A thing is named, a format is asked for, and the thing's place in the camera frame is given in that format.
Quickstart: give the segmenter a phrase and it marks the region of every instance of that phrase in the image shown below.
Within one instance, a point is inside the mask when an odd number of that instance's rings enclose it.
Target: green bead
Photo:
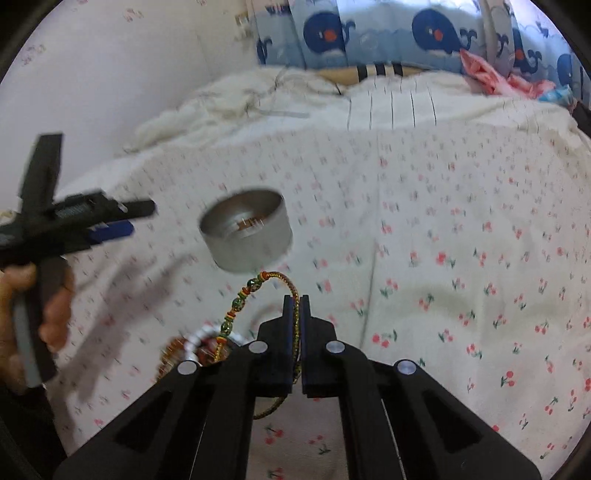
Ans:
[[[232,324],[230,322],[222,323],[221,333],[223,336],[228,336],[232,333]]]
[[[258,281],[258,278],[251,278],[246,282],[246,286],[250,291],[257,291],[259,288],[261,288],[261,282]]]
[[[232,308],[234,310],[236,310],[237,312],[239,312],[240,310],[242,310],[244,308],[244,300],[242,300],[240,297],[235,298],[232,301]]]

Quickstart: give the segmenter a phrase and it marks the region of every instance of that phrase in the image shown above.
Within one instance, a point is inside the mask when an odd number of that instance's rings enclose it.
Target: beaded bracelet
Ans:
[[[238,292],[238,296],[232,301],[232,308],[226,313],[224,317],[224,322],[220,327],[220,333],[216,337],[216,349],[215,354],[213,356],[213,362],[219,362],[225,360],[226,357],[230,354],[228,348],[228,339],[232,340],[237,345],[241,345],[245,343],[243,339],[232,332],[234,326],[234,320],[236,318],[236,314],[240,312],[244,306],[246,305],[246,299],[248,296],[259,290],[262,287],[263,283],[265,283],[270,278],[278,278],[281,280],[287,287],[290,289],[291,296],[294,301],[294,317],[293,317],[293,333],[294,333],[294,343],[293,343],[293,362],[294,362],[294,376],[293,381],[294,383],[297,382],[298,378],[300,377],[301,372],[301,365],[299,361],[300,357],[300,295],[296,289],[296,286],[291,282],[291,280],[280,272],[266,272],[263,271],[259,273],[255,278],[251,278],[248,282],[246,282],[246,286],[242,287],[242,289]],[[161,356],[161,363],[160,367],[158,368],[158,375],[157,380],[160,380],[163,376],[165,376],[170,368],[173,365],[173,359],[179,356],[179,353],[184,351],[185,359],[192,359],[190,357],[191,351],[194,348],[199,347],[200,345],[197,344],[196,340],[192,340],[194,337],[200,339],[201,341],[205,340],[205,337],[210,338],[211,334],[214,334],[214,330],[212,327],[209,327],[207,332],[205,332],[205,327],[202,329],[204,333],[208,335],[199,335],[199,333],[195,333],[194,335],[183,338],[183,337],[176,337],[172,339],[167,347],[162,351]],[[273,405],[268,409],[254,415],[255,420],[262,419],[271,413],[273,413],[279,406],[285,401],[285,397],[280,397],[273,402]]]
[[[246,282],[246,286],[242,287],[242,290],[238,292],[238,297],[236,297],[232,301],[232,308],[226,313],[224,317],[224,322],[220,328],[220,335],[216,338],[217,340],[217,348],[215,354],[215,361],[219,362],[222,359],[222,352],[223,347],[228,342],[228,336],[232,333],[232,328],[234,326],[234,319],[236,318],[236,314],[244,308],[246,304],[246,299],[248,296],[257,291],[259,288],[262,287],[263,283],[265,283],[270,278],[278,278],[281,280],[287,288],[290,289],[291,296],[294,301],[294,318],[293,318],[293,329],[294,329],[294,343],[292,349],[292,356],[294,361],[294,383],[297,382],[298,378],[300,377],[301,366],[299,362],[300,356],[300,295],[297,292],[296,286],[291,282],[291,280],[281,272],[266,272],[263,271],[259,273],[255,278],[251,278],[249,281]],[[275,400],[273,405],[268,409],[262,411],[254,415],[255,420],[262,419],[275,410],[279,408],[279,406],[285,401],[285,397],[280,397]]]
[[[155,380],[161,380],[175,365],[185,360],[197,362],[206,367],[215,362],[217,348],[216,336],[218,331],[212,325],[203,325],[199,330],[186,336],[173,337],[160,352],[160,365]],[[224,360],[230,351],[237,346],[247,343],[241,335],[232,332],[228,337],[226,348],[222,351]]]

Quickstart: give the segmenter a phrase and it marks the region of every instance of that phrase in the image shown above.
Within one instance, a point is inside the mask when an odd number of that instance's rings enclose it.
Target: pink cloth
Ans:
[[[460,57],[466,74],[478,80],[489,95],[536,99],[556,88],[554,82],[549,80],[531,83],[512,73],[509,74],[509,78],[505,78],[485,59],[464,49],[460,50]]]

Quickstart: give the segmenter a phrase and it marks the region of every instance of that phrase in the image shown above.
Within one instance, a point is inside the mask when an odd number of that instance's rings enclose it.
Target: white wall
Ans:
[[[0,209],[36,136],[65,133],[61,183],[110,158],[141,122],[199,86],[256,65],[236,41],[243,0],[63,0],[0,84]]]

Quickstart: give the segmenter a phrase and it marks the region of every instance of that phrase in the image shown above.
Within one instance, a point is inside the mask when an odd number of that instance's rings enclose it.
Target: whale print curtain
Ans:
[[[554,24],[530,0],[247,0],[261,64],[321,69],[401,63],[461,73],[461,48],[502,75],[590,82]]]

